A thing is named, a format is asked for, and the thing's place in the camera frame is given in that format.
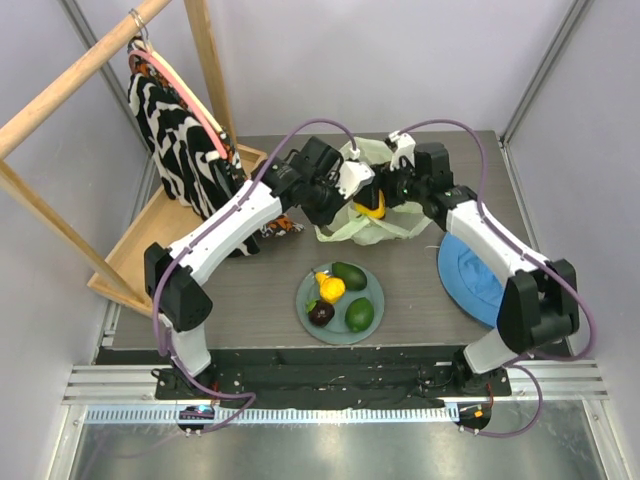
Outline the pale green plastic bag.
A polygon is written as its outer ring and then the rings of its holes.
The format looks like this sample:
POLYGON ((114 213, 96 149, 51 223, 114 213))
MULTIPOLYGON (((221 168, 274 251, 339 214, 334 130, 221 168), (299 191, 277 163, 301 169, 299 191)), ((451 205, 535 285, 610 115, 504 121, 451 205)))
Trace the pale green plastic bag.
MULTIPOLYGON (((373 171, 375 167, 389 167, 391 151, 384 141, 357 137, 348 141, 341 149, 343 156, 357 153, 359 161, 366 163, 373 171)), ((386 208, 383 219, 373 219, 358 213, 354 208, 357 194, 341 208, 333 222, 315 228, 316 237, 321 242, 342 242, 351 240, 367 246, 384 240, 411 239, 419 235, 430 223, 419 203, 407 202, 386 208)))

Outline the fake dark green avocado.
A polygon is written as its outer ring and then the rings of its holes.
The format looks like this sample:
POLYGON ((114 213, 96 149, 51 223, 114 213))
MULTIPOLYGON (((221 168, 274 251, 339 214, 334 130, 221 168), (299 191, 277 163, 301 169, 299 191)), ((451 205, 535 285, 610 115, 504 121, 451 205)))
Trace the fake dark green avocado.
POLYGON ((331 272, 334 277, 344 282, 346 289, 349 291, 362 291, 368 285, 366 274, 356 265, 334 262, 331 265, 331 272))

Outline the fake yellow fruit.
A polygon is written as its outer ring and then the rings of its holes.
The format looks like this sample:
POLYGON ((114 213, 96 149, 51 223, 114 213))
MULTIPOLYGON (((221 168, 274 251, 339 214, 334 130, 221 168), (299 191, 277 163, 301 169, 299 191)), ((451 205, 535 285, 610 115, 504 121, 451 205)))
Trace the fake yellow fruit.
POLYGON ((365 215, 367 217, 370 217, 373 219, 383 219, 386 215, 386 205, 385 205, 385 198, 381 190, 378 191, 376 200, 377 200, 377 206, 375 208, 369 208, 359 202, 354 202, 354 208, 358 213, 365 215))

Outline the fake green fruit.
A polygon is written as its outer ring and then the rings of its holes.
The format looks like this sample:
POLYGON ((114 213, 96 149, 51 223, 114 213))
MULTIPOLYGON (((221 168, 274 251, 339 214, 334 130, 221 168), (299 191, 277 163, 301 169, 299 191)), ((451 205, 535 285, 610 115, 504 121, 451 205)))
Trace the fake green fruit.
POLYGON ((374 320, 374 308, 368 298, 354 300, 346 309, 345 324, 354 333, 367 330, 374 320))

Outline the fake yellow pepper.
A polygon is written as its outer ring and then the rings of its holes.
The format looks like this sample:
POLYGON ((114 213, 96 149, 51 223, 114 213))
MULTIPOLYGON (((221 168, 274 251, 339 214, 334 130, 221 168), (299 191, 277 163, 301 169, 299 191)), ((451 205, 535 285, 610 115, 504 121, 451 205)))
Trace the fake yellow pepper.
POLYGON ((335 304, 346 293, 346 285, 338 277, 325 272, 317 272, 314 274, 314 278, 319 288, 319 295, 325 302, 335 304))

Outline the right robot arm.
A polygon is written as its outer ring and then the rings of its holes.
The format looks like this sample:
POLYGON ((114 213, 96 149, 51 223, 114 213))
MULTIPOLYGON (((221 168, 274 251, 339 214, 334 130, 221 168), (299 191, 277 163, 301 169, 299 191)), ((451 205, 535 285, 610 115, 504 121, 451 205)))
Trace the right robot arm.
POLYGON ((384 149, 390 158, 374 165, 374 180, 358 193, 357 203, 369 209, 419 204, 427 218, 467 245, 503 287, 496 326, 454 354, 451 380, 457 391, 477 393, 488 375, 505 364, 578 330, 574 267, 530 249, 472 189, 456 184, 443 144, 416 143, 402 135, 385 140, 384 149))

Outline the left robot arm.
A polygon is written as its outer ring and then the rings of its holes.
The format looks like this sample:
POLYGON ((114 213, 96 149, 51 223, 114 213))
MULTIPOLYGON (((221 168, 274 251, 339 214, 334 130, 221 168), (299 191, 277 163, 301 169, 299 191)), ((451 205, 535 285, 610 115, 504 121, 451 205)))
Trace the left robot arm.
POLYGON ((182 371, 179 388, 205 397, 213 385, 204 322, 213 302, 203 286, 224 259, 244 253, 261 227, 292 207, 318 227, 330 224, 353 194, 345 167, 359 157, 357 146, 340 153, 313 137, 287 160, 270 156, 223 207, 169 247, 144 253, 145 287, 153 299, 159 352, 182 371))

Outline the fake dark plum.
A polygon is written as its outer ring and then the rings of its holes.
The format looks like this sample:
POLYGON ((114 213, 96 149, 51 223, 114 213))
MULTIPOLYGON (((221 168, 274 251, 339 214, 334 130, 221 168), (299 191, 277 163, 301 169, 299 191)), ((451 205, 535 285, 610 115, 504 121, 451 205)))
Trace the fake dark plum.
POLYGON ((320 328, 324 328, 334 317, 334 306, 322 299, 310 301, 306 306, 306 314, 309 322, 320 328))

